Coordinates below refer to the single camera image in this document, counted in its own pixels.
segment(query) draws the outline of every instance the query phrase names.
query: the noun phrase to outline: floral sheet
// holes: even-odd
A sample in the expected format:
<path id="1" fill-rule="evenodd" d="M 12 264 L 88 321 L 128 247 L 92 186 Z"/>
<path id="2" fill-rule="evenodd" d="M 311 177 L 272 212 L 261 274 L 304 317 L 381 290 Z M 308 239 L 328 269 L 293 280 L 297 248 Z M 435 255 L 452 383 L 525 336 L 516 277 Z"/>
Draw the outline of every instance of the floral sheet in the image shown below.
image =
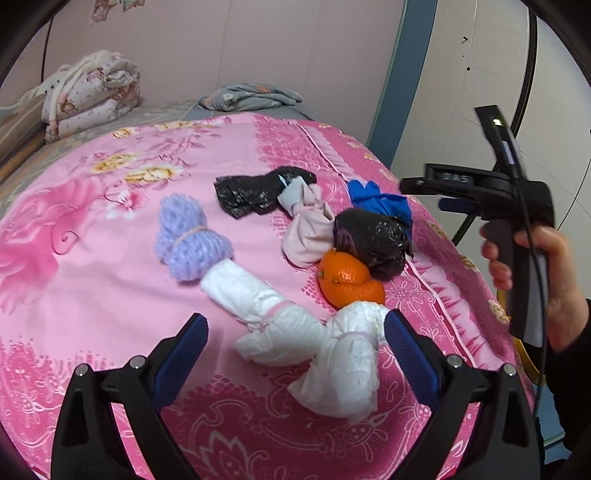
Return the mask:
<path id="1" fill-rule="evenodd" d="M 0 421 L 40 476 L 73 368 L 123 365 L 173 336 L 193 312 L 209 321 L 209 342 L 163 419 L 202 478 L 387 479 L 429 417 L 384 348 L 379 410 L 348 426 L 298 405 L 286 386 L 302 367 L 245 362 L 233 348 L 246 327 L 196 285 L 180 286 L 152 251 L 160 200 L 197 198 L 209 226 L 228 236 L 235 261 L 319 318 L 333 311 L 315 269 L 281 255 L 289 221 L 280 210 L 234 220 L 213 182 L 283 165 L 313 171 L 337 213 L 350 206 L 346 182 L 373 180 L 398 192 L 392 174 L 354 138 L 311 121 L 251 113 L 205 121 L 122 128 L 51 165 L 0 222 Z M 474 264 L 433 217 L 410 199 L 415 257 L 386 285 L 387 303 L 416 331 L 471 365 L 516 363 L 506 317 Z M 136 471 L 151 478 L 127 423 L 115 409 Z M 442 476 L 457 467 L 476 418 L 467 412 Z"/>

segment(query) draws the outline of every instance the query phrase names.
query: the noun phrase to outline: screw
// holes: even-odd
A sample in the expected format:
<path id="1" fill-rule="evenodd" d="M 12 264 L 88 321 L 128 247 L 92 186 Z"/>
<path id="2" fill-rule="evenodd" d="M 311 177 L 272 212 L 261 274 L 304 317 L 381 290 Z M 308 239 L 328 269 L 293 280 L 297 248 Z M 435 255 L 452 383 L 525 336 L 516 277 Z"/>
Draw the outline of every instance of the screw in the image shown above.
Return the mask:
<path id="1" fill-rule="evenodd" d="M 460 368 L 463 363 L 464 360 L 462 360 L 462 357 L 459 355 L 449 355 L 447 357 L 447 364 L 453 368 Z"/>
<path id="2" fill-rule="evenodd" d="M 133 357 L 130 361 L 129 361 L 129 366 L 131 368 L 142 368 L 146 363 L 146 357 L 144 357 L 143 355 L 136 355 L 135 357 Z"/>
<path id="3" fill-rule="evenodd" d="M 517 369 L 511 364 L 503 365 L 503 372 L 505 372 L 510 377 L 517 375 Z"/>
<path id="4" fill-rule="evenodd" d="M 74 373 L 79 377 L 83 377 L 88 372 L 88 364 L 80 364 L 74 370 Z"/>

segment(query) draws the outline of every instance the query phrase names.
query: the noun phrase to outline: wall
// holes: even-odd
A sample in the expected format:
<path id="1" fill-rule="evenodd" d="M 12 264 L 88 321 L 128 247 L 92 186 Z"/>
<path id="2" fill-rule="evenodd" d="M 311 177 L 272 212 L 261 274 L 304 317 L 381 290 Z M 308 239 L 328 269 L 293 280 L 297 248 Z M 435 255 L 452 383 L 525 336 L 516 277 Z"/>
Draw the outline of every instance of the wall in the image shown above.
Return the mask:
<path id="1" fill-rule="evenodd" d="M 404 0 L 147 0 L 90 27 L 92 5 L 72 0 L 56 16 L 46 72 L 100 48 L 121 51 L 141 69 L 147 105 L 228 83 L 275 83 L 300 92 L 313 117 L 365 142 Z M 38 48 L 29 50 L 40 64 Z M 38 69 L 19 61 L 17 70 L 0 105 L 38 83 Z"/>
<path id="2" fill-rule="evenodd" d="M 466 34 L 473 25 L 472 35 Z M 423 75 L 392 172 L 416 176 L 428 162 L 490 169 L 495 159 L 474 116 L 497 103 L 510 122 L 527 56 L 527 11 L 518 0 L 439 2 Z M 462 43 L 458 37 L 466 35 Z M 557 227 L 573 245 L 579 280 L 591 296 L 591 88 L 564 45 L 538 20 L 537 62 L 517 135 L 528 177 L 548 184 Z M 453 236 L 463 215 L 421 199 Z M 459 249 L 490 282 L 477 220 Z"/>
<path id="3" fill-rule="evenodd" d="M 493 167 L 473 108 L 496 103 L 511 121 L 524 76 L 527 30 L 527 9 L 518 0 L 438 3 L 423 74 L 392 163 L 395 175 L 420 176 L 425 163 Z M 452 237 L 464 216 L 439 211 L 438 200 L 421 198 Z M 475 222 L 459 249 L 490 281 L 480 255 L 481 224 Z"/>

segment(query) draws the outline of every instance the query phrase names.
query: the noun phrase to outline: black handle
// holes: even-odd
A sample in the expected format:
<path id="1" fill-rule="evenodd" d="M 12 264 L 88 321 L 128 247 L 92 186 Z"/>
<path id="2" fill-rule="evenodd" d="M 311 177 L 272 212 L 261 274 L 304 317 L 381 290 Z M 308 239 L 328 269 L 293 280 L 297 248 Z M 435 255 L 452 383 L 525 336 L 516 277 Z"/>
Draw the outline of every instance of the black handle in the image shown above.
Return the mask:
<path id="1" fill-rule="evenodd" d="M 548 255 L 536 248 L 542 274 L 544 305 L 540 295 L 540 284 L 535 270 L 534 260 L 528 248 L 517 245 L 513 236 L 515 229 L 507 220 L 488 222 L 483 233 L 499 248 L 499 260 L 513 272 L 513 288 L 506 292 L 505 310 L 511 317 L 509 332 L 523 342 L 542 347 L 544 343 L 543 310 L 548 307 Z"/>

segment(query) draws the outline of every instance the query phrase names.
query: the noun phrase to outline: blue glove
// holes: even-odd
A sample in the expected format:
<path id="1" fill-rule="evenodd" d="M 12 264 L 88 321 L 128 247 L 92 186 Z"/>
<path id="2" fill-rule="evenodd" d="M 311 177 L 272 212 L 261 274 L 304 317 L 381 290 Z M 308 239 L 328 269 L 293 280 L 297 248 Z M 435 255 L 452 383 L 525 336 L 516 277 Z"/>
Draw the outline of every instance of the blue glove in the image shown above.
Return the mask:
<path id="1" fill-rule="evenodd" d="M 358 180 L 352 180 L 348 188 L 354 207 L 396 218 L 407 227 L 407 237 L 412 241 L 413 217 L 406 197 L 393 193 L 381 193 L 379 186 L 372 181 L 363 188 Z"/>

